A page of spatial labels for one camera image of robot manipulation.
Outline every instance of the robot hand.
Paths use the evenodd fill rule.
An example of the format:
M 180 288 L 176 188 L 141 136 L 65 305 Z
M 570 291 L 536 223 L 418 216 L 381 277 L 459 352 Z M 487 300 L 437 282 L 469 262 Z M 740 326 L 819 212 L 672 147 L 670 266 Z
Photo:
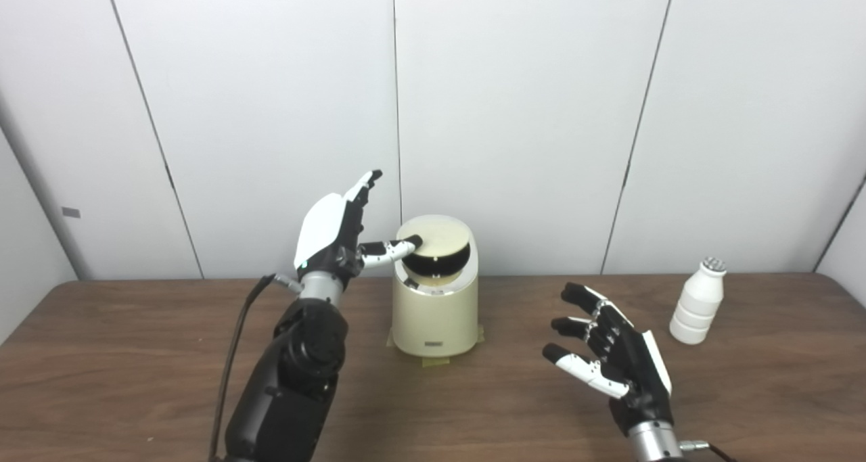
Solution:
M 346 194 L 331 193 L 319 200 L 300 229 L 294 258 L 298 280 L 264 277 L 250 294 L 244 308 L 275 279 L 298 296 L 279 318 L 226 427 L 226 462 L 312 459 L 346 359 L 349 325 L 340 314 L 340 296 L 365 267 L 390 264 L 421 246 L 418 236 L 358 244 L 367 195 L 380 176 L 380 171 L 365 173 Z M 233 344 L 239 336 L 240 327 Z M 228 369 L 230 363 L 223 373 L 220 398 L 225 398 Z M 215 434 L 221 413 L 214 417 Z M 216 451 L 215 436 L 210 459 Z
M 294 268 L 298 277 L 313 271 L 340 278 L 343 288 L 364 268 L 405 258 L 421 246 L 421 238 L 358 244 L 367 195 L 382 172 L 366 172 L 344 195 L 331 193 L 306 213 L 300 228 Z
M 610 397 L 613 419 L 638 462 L 683 460 L 673 432 L 670 378 L 652 332 L 638 333 L 613 302 L 587 286 L 567 283 L 561 296 L 591 319 L 555 318 L 551 326 L 560 335 L 582 339 L 598 360 L 555 343 L 544 347 L 544 357 Z

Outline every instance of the wooden table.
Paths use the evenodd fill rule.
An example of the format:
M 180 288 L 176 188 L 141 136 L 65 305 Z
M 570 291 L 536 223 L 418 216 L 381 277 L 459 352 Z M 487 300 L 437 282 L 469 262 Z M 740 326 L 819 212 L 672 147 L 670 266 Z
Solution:
M 684 276 L 488 277 L 486 341 L 451 364 L 387 348 L 390 281 L 344 296 L 348 359 L 315 461 L 631 460 L 607 403 L 541 357 L 559 292 L 585 283 L 653 329 L 680 438 L 740 462 L 866 459 L 866 310 L 815 274 L 731 275 L 709 338 L 667 333 Z M 0 460 L 204 460 L 237 281 L 67 283 L 0 347 Z M 228 413 L 290 297 L 248 318 Z M 579 342 L 564 341 L 588 353 Z M 712 454 L 693 457 L 714 460 Z

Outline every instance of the bottle cap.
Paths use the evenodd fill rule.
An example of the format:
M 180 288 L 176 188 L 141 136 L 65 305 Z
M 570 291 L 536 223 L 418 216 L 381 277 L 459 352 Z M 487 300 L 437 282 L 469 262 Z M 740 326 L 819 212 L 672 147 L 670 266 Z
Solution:
M 710 276 L 722 277 L 727 274 L 725 261 L 708 256 L 701 262 L 701 269 Z
M 670 320 L 670 334 L 674 339 L 689 345 L 696 345 L 706 339 L 706 332 L 709 329 L 693 329 L 692 327 L 683 325 L 676 317 Z

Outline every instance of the robot fingertip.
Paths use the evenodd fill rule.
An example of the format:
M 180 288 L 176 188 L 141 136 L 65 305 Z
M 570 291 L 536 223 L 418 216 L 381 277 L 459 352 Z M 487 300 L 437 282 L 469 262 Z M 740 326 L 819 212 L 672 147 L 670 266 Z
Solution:
M 418 247 L 421 247 L 421 244 L 424 243 L 424 240 L 421 239 L 421 236 L 419 236 L 418 234 L 415 234 L 415 235 L 412 235 L 412 236 L 406 237 L 406 238 L 403 239 L 403 240 L 405 240 L 406 242 L 409 242 L 409 243 L 413 244 L 413 245 L 415 246 L 415 249 L 418 249 Z
M 569 323 L 571 323 L 571 319 L 568 317 L 559 317 L 550 320 L 550 328 L 554 330 L 565 329 Z
M 566 355 L 571 355 L 572 352 L 555 343 L 548 343 L 548 345 L 545 345 L 544 348 L 541 349 L 541 354 L 544 355 L 545 359 L 555 364 L 563 357 L 566 357 Z
M 581 307 L 587 313 L 593 313 L 599 300 L 598 296 L 593 295 L 587 287 L 576 283 L 567 283 L 560 298 L 564 302 Z

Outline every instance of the plastic bottle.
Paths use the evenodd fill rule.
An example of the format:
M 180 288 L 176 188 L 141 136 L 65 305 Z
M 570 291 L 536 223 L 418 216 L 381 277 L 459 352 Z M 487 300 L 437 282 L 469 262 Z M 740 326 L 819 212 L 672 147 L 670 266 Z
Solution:
M 686 281 L 674 317 L 670 334 L 682 343 L 696 345 L 706 339 L 706 332 L 719 309 L 725 290 L 721 278 L 727 270 L 721 259 L 706 258 L 698 271 Z

